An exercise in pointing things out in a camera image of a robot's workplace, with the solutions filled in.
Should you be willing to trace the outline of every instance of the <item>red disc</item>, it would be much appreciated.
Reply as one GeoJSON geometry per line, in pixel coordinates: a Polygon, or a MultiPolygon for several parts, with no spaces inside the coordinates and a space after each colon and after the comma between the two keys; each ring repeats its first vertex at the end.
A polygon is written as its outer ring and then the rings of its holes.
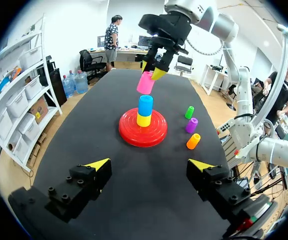
{"type": "Polygon", "coordinates": [[[153,110],[148,127],[136,123],[138,108],[125,112],[119,120],[119,133],[131,145],[147,148],[161,143],[167,134],[167,122],[162,114],[153,110]]]}

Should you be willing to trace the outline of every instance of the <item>patterned shirt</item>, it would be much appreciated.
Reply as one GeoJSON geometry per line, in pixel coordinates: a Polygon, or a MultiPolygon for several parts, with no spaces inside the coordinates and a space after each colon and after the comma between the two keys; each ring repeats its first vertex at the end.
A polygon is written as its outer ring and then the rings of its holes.
{"type": "Polygon", "coordinates": [[[116,49],[115,46],[113,45],[113,34],[117,34],[117,40],[116,44],[118,46],[118,27],[111,23],[109,27],[106,29],[106,35],[105,35],[105,50],[110,50],[110,49],[116,49]]]}

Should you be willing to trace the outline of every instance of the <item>blue water jug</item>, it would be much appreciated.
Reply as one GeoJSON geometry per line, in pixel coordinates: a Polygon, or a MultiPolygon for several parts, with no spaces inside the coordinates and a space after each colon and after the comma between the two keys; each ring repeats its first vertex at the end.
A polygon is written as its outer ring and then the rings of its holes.
{"type": "Polygon", "coordinates": [[[70,78],[70,80],[74,86],[74,91],[76,91],[75,75],[73,74],[73,72],[71,70],[69,70],[68,78],[70,78]]]}
{"type": "Polygon", "coordinates": [[[87,75],[85,72],[78,70],[78,74],[75,76],[76,91],[79,94],[83,94],[88,90],[87,75]]]}
{"type": "Polygon", "coordinates": [[[64,91],[66,94],[66,98],[70,98],[73,96],[74,94],[74,87],[72,85],[72,82],[70,79],[66,78],[66,75],[64,75],[64,79],[62,81],[63,87],[64,87],[64,91]]]}

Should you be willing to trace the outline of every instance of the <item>shorts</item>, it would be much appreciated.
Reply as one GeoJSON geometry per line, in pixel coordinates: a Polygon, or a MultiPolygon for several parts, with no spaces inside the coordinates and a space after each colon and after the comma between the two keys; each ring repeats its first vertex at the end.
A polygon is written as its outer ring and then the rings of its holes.
{"type": "Polygon", "coordinates": [[[116,61],[116,57],[117,57],[117,50],[116,49],[108,49],[105,50],[106,53],[106,58],[107,58],[107,63],[111,63],[116,61]]]}

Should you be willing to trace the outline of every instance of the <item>black tablecloth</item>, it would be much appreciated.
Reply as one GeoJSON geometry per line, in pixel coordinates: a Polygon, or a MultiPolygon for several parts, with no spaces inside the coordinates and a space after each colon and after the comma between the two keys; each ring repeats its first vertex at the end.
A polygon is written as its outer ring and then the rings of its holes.
{"type": "Polygon", "coordinates": [[[151,94],[154,109],[168,123],[165,140],[150,148],[128,145],[118,133],[118,122],[138,105],[140,76],[139,70],[116,69],[89,90],[50,142],[34,186],[46,193],[74,165],[110,158],[112,177],[70,225],[103,240],[219,239],[229,223],[199,198],[186,178],[189,158],[227,166],[212,121],[188,79],[167,74],[151,94]],[[184,114],[189,106],[195,107],[201,135],[195,150],[186,147],[191,135],[185,131],[184,114]]]}

